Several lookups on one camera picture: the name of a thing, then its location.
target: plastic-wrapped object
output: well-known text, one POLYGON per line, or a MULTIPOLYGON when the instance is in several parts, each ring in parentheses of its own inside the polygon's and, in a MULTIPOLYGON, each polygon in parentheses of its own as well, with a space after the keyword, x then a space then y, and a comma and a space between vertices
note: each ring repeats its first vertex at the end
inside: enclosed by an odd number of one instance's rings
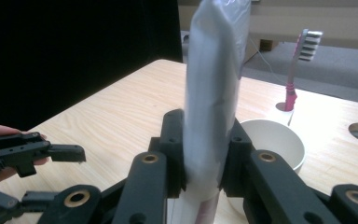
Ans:
POLYGON ((213 223, 235 120, 249 30, 249 0, 204 0, 193 17, 186 74, 186 191, 169 223, 213 223))

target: paper cup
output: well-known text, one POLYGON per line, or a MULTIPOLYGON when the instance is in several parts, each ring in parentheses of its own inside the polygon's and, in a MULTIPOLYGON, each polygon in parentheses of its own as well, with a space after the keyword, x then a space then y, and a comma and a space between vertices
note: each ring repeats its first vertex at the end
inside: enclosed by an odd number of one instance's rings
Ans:
MULTIPOLYGON (((305 160, 305 148, 298 135, 288 126, 269 119, 252 119, 241 123, 256 149, 278 153, 296 173, 305 160)), ((246 218, 242 198, 228 198, 231 206, 246 218)))

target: pink handle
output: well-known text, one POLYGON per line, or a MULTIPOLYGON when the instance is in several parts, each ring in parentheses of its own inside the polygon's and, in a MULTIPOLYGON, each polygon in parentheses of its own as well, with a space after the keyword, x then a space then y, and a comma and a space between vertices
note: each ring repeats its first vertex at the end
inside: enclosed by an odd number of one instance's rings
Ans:
POLYGON ((295 108, 296 102, 295 84, 286 84, 286 102, 284 103, 284 111, 292 111, 295 108))

